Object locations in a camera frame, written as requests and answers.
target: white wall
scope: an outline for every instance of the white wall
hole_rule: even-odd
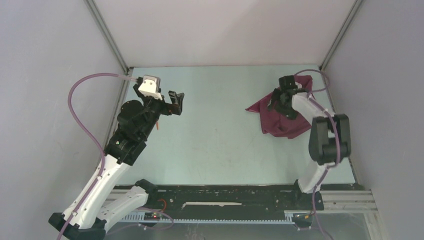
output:
[[[423,12],[422,0],[365,1],[327,69],[393,240],[424,238]]]
[[[315,64],[355,0],[96,0],[131,67]]]
[[[81,77],[122,73],[82,0],[0,3],[0,239],[52,240],[48,224],[81,191],[99,153],[74,122]],[[75,110],[104,141],[120,81],[83,83]]]

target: black robot arm segment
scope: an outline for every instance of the black robot arm segment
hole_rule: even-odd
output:
[[[122,105],[117,116],[118,128],[105,149],[105,154],[114,156],[118,163],[134,164],[161,115],[181,115],[184,93],[169,91],[172,103],[166,103],[159,84],[158,77],[139,77],[133,88],[143,104],[131,100]]]

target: metal frame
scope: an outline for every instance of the metal frame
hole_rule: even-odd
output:
[[[383,225],[383,221],[380,214],[368,213],[363,215],[365,217],[365,223],[368,227],[368,233],[370,240],[389,240],[387,230]]]
[[[331,58],[333,57],[334,53],[336,52],[337,47],[339,46],[340,42],[342,41],[343,37],[348,31],[352,21],[354,20],[355,16],[359,12],[364,1],[365,0],[355,0],[355,2],[353,3],[353,6],[350,9],[349,14],[347,15],[346,19],[343,22],[343,25],[340,28],[340,31],[338,32],[336,38],[334,39],[334,42],[332,43],[330,49],[325,55],[324,60],[321,63],[321,66],[319,67],[321,70],[324,71],[329,65],[329,62]]]
[[[108,29],[108,26],[105,23],[105,20],[103,19],[102,15],[100,14],[99,8],[97,7],[94,0],[84,0],[85,4],[87,5],[88,10],[90,11],[91,15],[93,16],[93,19],[95,20],[95,23],[97,24],[98,28],[101,31],[101,34],[103,34],[104,39],[106,40],[107,44],[109,45],[110,49],[112,50],[113,54],[116,57],[116,60],[119,62],[119,65],[121,66],[123,72],[125,74],[128,73],[128,65],[125,63],[124,58],[122,57],[121,52],[119,51],[119,48],[112,37],[111,32]]]
[[[105,205],[113,202],[114,200],[125,195],[127,192],[126,189],[114,189],[111,191],[107,200],[104,202]],[[364,214],[365,219],[367,220],[368,228],[378,236],[378,228],[381,225],[381,221],[377,221],[376,216],[378,215],[378,210],[376,203],[374,201],[373,194],[370,190],[322,190],[320,191],[322,196],[322,201],[324,205],[324,210],[318,210],[318,213],[324,214],[339,214],[339,213],[350,213],[350,214]],[[174,200],[165,199],[168,203],[172,203]],[[140,223],[150,223],[152,221],[143,220],[144,210],[134,210],[129,213],[126,217],[123,218],[122,222],[140,222]],[[285,210],[284,214],[286,215],[285,220],[199,220],[199,219],[175,219],[175,223],[229,223],[229,224],[238,224],[238,223],[248,223],[248,224],[292,224],[292,217],[295,214],[309,214],[310,210]]]
[[[129,68],[129,71],[127,73],[127,76],[133,75],[133,67]],[[109,127],[107,128],[107,135],[103,141],[103,148],[106,148],[106,145],[109,142],[109,139],[114,135],[115,130],[117,129],[118,122],[117,122],[117,116],[121,111],[121,106],[124,104],[125,98],[127,97],[127,89],[130,86],[130,82],[126,80],[122,80],[120,88],[119,88],[119,94],[115,102],[114,106],[114,113],[110,118]]]

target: purple tubing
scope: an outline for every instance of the purple tubing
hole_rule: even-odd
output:
[[[96,73],[96,74],[91,74],[88,75],[86,77],[81,78],[79,81],[77,81],[71,88],[69,91],[69,95],[67,97],[67,105],[69,107],[69,111],[70,114],[72,114],[73,119],[75,119],[76,123],[82,128],[82,130],[84,130],[84,132],[91,138],[91,140],[95,143],[97,149],[100,151],[100,170],[98,171],[97,176],[102,176],[104,167],[105,167],[105,153],[103,151],[102,146],[100,145],[99,141],[97,141],[97,139],[93,136],[93,134],[83,125],[83,123],[80,121],[80,119],[78,118],[78,116],[75,114],[74,108],[72,107],[72,95],[75,91],[75,89],[78,87],[78,85],[80,85],[82,82],[92,79],[92,78],[96,78],[96,77],[117,77],[117,78],[121,78],[124,80],[128,80],[128,81],[132,81],[133,78],[131,77],[127,77],[127,76],[123,76],[123,75],[118,75],[115,73]],[[84,195],[82,196],[81,200],[76,204],[75,208],[73,209],[73,212],[76,212],[80,209],[81,205],[84,203],[84,201],[87,199],[88,195],[91,193],[91,191],[93,190],[93,188],[95,187],[95,185],[97,184],[99,180],[97,178],[94,179],[94,181],[91,183],[90,187],[87,189],[87,191],[84,193]],[[74,217],[74,215],[70,215],[68,217],[68,219],[66,220],[65,224],[63,225],[63,227],[60,229],[59,235],[57,236],[56,240],[60,240],[62,235],[65,232],[66,227],[68,226],[68,224],[71,222],[72,218]]]
[[[336,123],[334,122],[332,116],[330,113],[328,113],[328,111],[321,106],[313,97],[310,97],[310,95],[312,93],[317,93],[317,92],[322,92],[324,90],[327,90],[327,88],[330,86],[330,79],[329,77],[322,71],[320,70],[315,70],[315,69],[305,69],[302,71],[299,71],[297,73],[295,73],[294,75],[298,75],[300,73],[303,72],[316,72],[316,73],[320,73],[322,78],[324,79],[324,81],[326,80],[326,86],[322,89],[318,89],[318,90],[313,90],[307,93],[307,98],[308,100],[314,104],[317,108],[319,108],[325,115],[327,115],[328,119],[331,122],[331,126],[334,132],[334,137],[335,137],[335,148],[336,148],[336,159],[335,159],[335,164],[333,166],[327,166],[324,173],[322,174],[321,178],[319,178],[318,182],[316,183],[315,187],[313,188],[312,191],[312,210],[313,210],[313,214],[316,218],[316,223],[318,224],[318,230],[322,233],[322,235],[328,236],[331,240],[334,240],[334,238],[321,226],[320,220],[318,218],[317,215],[317,207],[315,205],[315,193],[317,192],[317,188],[319,185],[321,185],[321,183],[323,183],[324,179],[326,178],[327,174],[329,173],[329,169],[335,168],[340,164],[341,161],[341,153],[340,153],[340,142],[339,142],[339,133],[337,132],[337,126]]]

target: gray wall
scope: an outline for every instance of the gray wall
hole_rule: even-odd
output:
[[[1,1],[0,33],[0,239],[56,239],[49,216],[99,159],[69,113],[68,91],[86,75],[122,71],[82,0]],[[120,83],[94,79],[73,99],[101,142]]]
[[[423,239],[424,1],[367,0],[327,72],[392,239]]]

